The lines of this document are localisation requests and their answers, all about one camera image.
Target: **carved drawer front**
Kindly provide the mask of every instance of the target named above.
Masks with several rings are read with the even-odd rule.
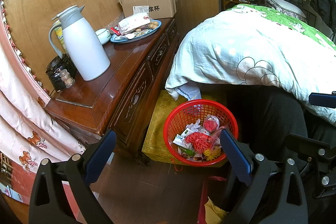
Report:
[[[115,130],[117,135],[125,142],[140,112],[141,104],[151,81],[152,76],[145,64],[143,64],[131,83],[130,89],[122,99],[117,115],[110,125],[110,128]]]
[[[175,22],[175,19],[173,19],[173,21],[170,23],[169,27],[167,28],[169,44],[171,44],[172,41],[174,40],[176,33],[177,33],[176,22]]]
[[[168,48],[169,48],[168,37],[166,34],[163,34],[147,58],[153,77],[159,70],[161,62],[164,60],[168,52]]]

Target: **bed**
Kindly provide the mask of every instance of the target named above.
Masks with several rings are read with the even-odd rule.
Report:
[[[272,85],[336,126],[336,110],[312,106],[310,93],[336,89],[336,46],[320,31],[278,10],[237,5],[183,39],[166,82],[172,97],[200,98],[198,83]]]

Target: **black pants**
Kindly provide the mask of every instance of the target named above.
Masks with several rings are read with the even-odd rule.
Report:
[[[331,148],[336,146],[336,128],[307,110],[303,111],[294,96],[280,88],[235,86],[227,94],[227,103],[237,118],[240,141],[249,143],[254,153],[262,153],[269,160],[292,158],[299,171],[305,167],[307,162],[283,145],[289,133],[329,143]],[[313,199],[313,179],[304,187],[310,223],[334,223],[335,196]]]

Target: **yellow patterned fabric box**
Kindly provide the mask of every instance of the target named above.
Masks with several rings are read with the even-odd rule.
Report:
[[[202,99],[213,100],[226,105],[224,93],[202,93]],[[151,160],[172,163],[171,159],[174,158],[176,164],[185,165],[177,160],[166,147],[163,140],[163,126],[170,112],[186,101],[187,99],[182,96],[179,96],[175,101],[166,90],[161,90],[142,147],[142,152]],[[222,160],[215,165],[211,165],[211,167],[220,167],[226,162],[227,160]]]

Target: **blue-rimmed plate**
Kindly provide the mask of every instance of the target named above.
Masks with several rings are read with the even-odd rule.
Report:
[[[113,42],[113,43],[118,43],[118,44],[126,44],[126,43],[131,43],[131,42],[135,42],[135,41],[138,41],[140,39],[143,39],[145,37],[148,37],[150,36],[151,34],[155,33],[161,26],[161,21],[160,20],[152,20],[152,21],[157,21],[159,23],[159,25],[157,26],[157,28],[155,28],[154,30],[150,30],[148,33],[146,34],[143,34],[143,35],[140,35],[138,37],[135,37],[133,39],[122,39],[122,40],[115,40],[118,36],[116,34],[112,35],[110,41]]]

